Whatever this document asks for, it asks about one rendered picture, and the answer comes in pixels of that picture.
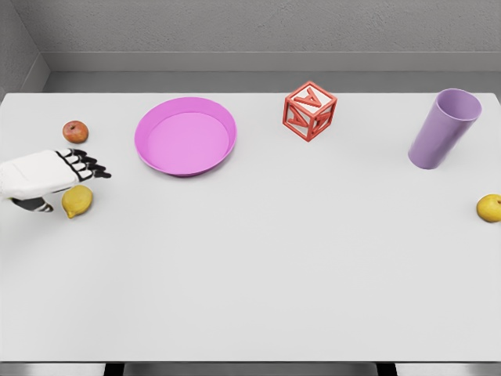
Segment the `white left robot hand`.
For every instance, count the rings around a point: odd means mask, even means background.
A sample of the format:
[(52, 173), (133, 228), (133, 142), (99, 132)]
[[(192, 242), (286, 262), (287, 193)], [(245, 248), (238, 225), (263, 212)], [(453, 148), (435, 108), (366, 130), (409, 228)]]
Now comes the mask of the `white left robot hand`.
[(29, 212), (52, 212), (45, 195), (110, 177), (106, 167), (83, 150), (43, 150), (0, 163), (0, 201), (11, 201)]

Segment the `yellow lemon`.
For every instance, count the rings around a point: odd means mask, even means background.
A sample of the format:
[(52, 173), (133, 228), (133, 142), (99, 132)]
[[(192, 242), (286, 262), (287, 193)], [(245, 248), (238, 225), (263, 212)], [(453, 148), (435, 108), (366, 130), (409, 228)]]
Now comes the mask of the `yellow lemon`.
[(87, 186), (77, 185), (66, 191), (61, 204), (69, 219), (85, 213), (91, 206), (93, 192)]

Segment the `pink round plate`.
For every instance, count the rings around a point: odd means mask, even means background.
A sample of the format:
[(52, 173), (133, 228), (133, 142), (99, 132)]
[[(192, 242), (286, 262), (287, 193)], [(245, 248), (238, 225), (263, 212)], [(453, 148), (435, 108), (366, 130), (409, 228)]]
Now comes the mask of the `pink round plate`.
[(221, 104), (181, 97), (149, 110), (135, 130), (144, 163), (174, 176), (205, 173), (223, 162), (236, 144), (236, 121)]

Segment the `red apple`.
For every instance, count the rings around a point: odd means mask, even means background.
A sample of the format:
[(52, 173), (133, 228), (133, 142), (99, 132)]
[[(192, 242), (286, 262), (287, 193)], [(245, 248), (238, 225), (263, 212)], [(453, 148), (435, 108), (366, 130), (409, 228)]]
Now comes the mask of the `red apple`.
[(84, 143), (88, 136), (89, 130), (87, 125), (82, 121), (69, 121), (62, 129), (63, 138), (75, 144)]

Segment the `red letter block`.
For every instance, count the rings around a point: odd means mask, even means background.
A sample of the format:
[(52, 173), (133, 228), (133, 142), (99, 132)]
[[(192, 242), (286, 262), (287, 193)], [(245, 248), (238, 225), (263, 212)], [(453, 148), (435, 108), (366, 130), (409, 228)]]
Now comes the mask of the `red letter block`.
[(307, 81), (285, 98), (283, 124), (310, 142), (331, 125), (336, 106), (336, 96)]

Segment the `purple cup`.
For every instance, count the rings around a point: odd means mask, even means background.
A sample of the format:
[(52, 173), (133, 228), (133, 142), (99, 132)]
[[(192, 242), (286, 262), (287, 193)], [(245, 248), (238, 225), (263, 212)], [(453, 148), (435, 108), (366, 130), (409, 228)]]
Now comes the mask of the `purple cup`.
[(462, 89), (445, 89), (433, 105), (408, 151), (410, 161), (422, 169), (435, 169), (480, 117), (482, 105)]

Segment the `yellow round fruit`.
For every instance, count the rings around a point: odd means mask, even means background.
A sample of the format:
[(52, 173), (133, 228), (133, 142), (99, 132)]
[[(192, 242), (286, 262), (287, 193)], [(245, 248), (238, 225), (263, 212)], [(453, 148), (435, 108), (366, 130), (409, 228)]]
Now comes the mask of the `yellow round fruit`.
[(476, 205), (478, 216), (486, 222), (501, 222), (501, 195), (483, 196)]

